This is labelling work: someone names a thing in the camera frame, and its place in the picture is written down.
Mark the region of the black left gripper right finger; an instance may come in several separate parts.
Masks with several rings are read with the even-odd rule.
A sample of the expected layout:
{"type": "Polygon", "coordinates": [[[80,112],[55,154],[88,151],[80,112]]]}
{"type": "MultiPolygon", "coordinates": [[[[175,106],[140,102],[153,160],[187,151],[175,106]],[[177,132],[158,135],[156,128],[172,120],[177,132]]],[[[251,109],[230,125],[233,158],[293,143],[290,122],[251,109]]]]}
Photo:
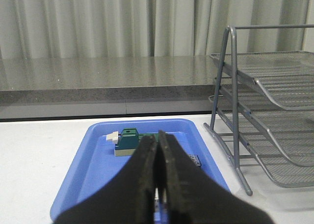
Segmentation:
{"type": "Polygon", "coordinates": [[[261,209],[232,195],[209,178],[174,135],[159,131],[157,187],[166,197],[170,224],[271,224],[261,209]]]}

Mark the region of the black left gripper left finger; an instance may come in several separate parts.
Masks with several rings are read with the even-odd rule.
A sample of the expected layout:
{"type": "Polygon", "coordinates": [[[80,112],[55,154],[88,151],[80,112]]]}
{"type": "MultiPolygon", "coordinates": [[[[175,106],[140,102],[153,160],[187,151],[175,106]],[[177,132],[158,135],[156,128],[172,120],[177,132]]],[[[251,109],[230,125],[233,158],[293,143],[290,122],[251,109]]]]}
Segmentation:
{"type": "Polygon", "coordinates": [[[144,136],[123,168],[100,190],[61,213],[56,224],[152,224],[157,142],[144,136]]]}

